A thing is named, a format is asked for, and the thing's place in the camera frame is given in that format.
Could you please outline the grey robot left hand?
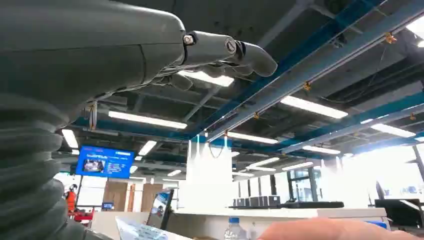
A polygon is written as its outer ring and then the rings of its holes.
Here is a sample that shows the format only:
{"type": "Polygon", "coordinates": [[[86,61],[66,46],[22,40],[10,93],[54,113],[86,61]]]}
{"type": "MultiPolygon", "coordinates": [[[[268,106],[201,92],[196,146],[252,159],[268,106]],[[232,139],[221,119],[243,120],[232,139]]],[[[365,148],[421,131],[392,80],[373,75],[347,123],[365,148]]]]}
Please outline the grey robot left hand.
{"type": "Polygon", "coordinates": [[[261,47],[112,0],[0,3],[0,120],[68,124],[88,103],[213,65],[272,75],[261,47]]]}

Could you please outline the person's right hand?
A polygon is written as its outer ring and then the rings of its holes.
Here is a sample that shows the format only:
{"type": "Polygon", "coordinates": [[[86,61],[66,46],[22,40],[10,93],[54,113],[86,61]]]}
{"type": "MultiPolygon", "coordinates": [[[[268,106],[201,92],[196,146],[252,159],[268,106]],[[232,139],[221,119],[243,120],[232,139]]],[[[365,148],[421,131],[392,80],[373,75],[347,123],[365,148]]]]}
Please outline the person's right hand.
{"type": "Polygon", "coordinates": [[[308,218],[272,223],[259,240],[420,240],[405,231],[391,231],[361,220],[308,218]]]}

